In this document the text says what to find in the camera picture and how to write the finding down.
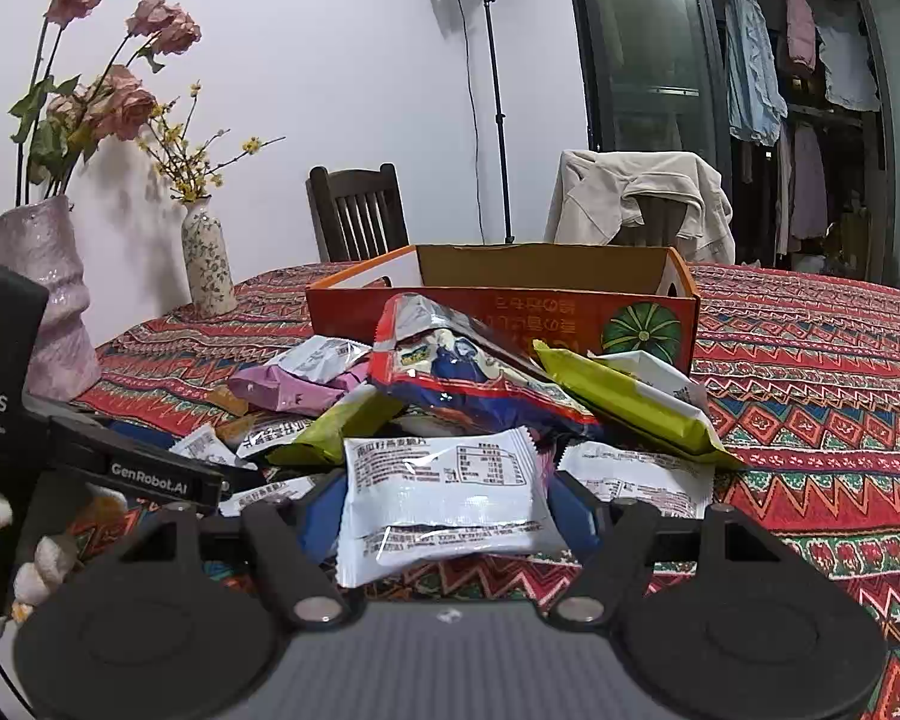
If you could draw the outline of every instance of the pink vase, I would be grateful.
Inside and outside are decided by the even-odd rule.
[[[13,208],[0,216],[0,265],[42,284],[50,301],[40,323],[26,389],[71,400],[100,379],[100,363],[80,315],[90,305],[67,196]]]

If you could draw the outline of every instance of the pumpkin illustration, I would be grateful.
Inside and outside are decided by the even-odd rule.
[[[605,354],[643,349],[674,365],[680,352],[680,320],[659,303],[631,303],[604,325]]]

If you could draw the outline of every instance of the white wall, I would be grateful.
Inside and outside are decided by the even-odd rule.
[[[48,0],[0,0],[0,213],[12,204],[14,119]],[[67,29],[55,75],[96,74],[138,0],[103,0]],[[194,132],[232,127],[287,141],[235,165],[213,206],[234,277],[317,259],[304,180],[394,162],[413,242],[479,242],[473,124],[456,0],[179,0],[203,40],[159,76],[134,65],[161,100],[203,84]],[[480,122],[489,242],[503,237],[493,95],[480,2],[464,0]],[[586,147],[583,81],[570,0],[498,0],[494,27],[506,113],[517,240],[542,234],[562,148]],[[132,145],[106,143],[71,185],[93,303],[95,343],[188,300],[178,207],[146,189]]]

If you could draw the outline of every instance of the patterned tablecloth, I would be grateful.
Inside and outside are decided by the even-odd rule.
[[[80,399],[178,435],[227,415],[204,402],[241,365],[309,333],[303,288],[340,266],[273,271],[237,288],[237,312],[211,322],[188,307],[100,349],[103,379]],[[695,378],[732,451],[754,470],[718,474],[716,494],[762,522],[849,593],[892,650],[868,720],[900,720],[900,292],[869,284],[694,266],[703,294]],[[132,528],[79,533],[84,555]],[[464,557],[380,581],[373,597],[529,596],[549,604],[571,563]],[[675,581],[657,576],[655,586]]]

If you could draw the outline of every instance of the beige jacket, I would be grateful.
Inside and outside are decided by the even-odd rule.
[[[647,245],[675,245],[689,262],[732,264],[732,217],[720,173],[696,154],[564,151],[544,240],[605,245],[640,227]]]

